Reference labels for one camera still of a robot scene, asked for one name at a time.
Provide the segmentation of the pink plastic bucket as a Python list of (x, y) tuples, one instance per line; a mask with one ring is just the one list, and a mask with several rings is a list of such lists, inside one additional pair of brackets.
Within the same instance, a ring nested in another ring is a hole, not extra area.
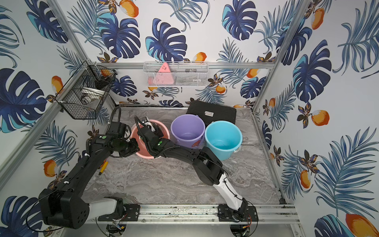
[[(154, 120), (154, 119), (152, 119), (151, 121), (153, 123), (155, 123), (161, 129), (161, 131), (163, 132), (164, 138), (170, 139), (170, 132), (169, 132), (168, 128), (162, 122), (160, 122), (158, 120)], [(153, 159), (154, 157), (149, 154), (149, 152), (146, 149), (145, 143), (139, 137), (137, 132), (138, 132), (138, 129), (137, 129), (136, 125), (133, 125), (132, 131), (131, 131), (131, 138), (136, 139), (136, 141), (138, 143), (138, 147), (140, 149), (140, 151), (136, 153), (137, 156), (139, 156), (140, 158), (143, 158), (143, 159)]]

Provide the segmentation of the purple plastic bucket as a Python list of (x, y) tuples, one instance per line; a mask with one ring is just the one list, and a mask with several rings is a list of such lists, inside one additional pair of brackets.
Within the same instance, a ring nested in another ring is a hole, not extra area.
[(180, 146), (197, 149), (204, 142), (206, 127), (199, 116), (192, 114), (178, 116), (170, 128), (176, 144)]

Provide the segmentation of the turquoise plastic bucket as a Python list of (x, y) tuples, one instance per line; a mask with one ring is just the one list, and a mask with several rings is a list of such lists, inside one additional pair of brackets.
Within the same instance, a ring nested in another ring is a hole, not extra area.
[(229, 121), (215, 121), (205, 130), (206, 147), (208, 147), (220, 161), (229, 159), (241, 148), (243, 136), (240, 129)]

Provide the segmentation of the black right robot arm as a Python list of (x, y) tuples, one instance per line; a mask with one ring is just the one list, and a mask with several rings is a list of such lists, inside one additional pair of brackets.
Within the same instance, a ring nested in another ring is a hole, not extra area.
[(137, 134), (142, 138), (149, 154), (155, 158), (173, 158), (192, 165), (199, 179), (214, 187), (224, 198), (235, 220), (245, 218), (248, 201), (233, 188), (222, 162), (207, 147), (190, 149), (159, 137), (146, 125), (137, 125)]

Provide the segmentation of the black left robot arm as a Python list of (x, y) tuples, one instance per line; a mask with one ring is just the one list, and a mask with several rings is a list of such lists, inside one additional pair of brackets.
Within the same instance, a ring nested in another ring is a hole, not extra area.
[(122, 122), (111, 122), (105, 134), (98, 134), (86, 141), (86, 153), (65, 178), (54, 188), (44, 189), (38, 204), (44, 224), (62, 228), (78, 229), (87, 219), (108, 215), (122, 218), (126, 211), (118, 197), (86, 203), (84, 190), (103, 162), (113, 152), (120, 158), (129, 157), (140, 149), (136, 139), (130, 138), (130, 126)]

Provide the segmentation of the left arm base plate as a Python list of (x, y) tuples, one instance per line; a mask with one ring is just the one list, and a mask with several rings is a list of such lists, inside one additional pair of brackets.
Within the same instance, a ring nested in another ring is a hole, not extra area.
[(100, 222), (136, 222), (138, 221), (141, 206), (138, 204), (124, 204), (124, 212), (121, 217), (116, 217), (116, 214), (103, 215), (97, 218)]

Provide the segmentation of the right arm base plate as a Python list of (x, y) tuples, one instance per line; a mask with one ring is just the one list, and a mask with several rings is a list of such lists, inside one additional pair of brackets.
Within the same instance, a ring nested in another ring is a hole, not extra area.
[(220, 222), (258, 222), (258, 213), (256, 207), (248, 205), (244, 212), (233, 210), (226, 204), (220, 204), (217, 207), (217, 216)]

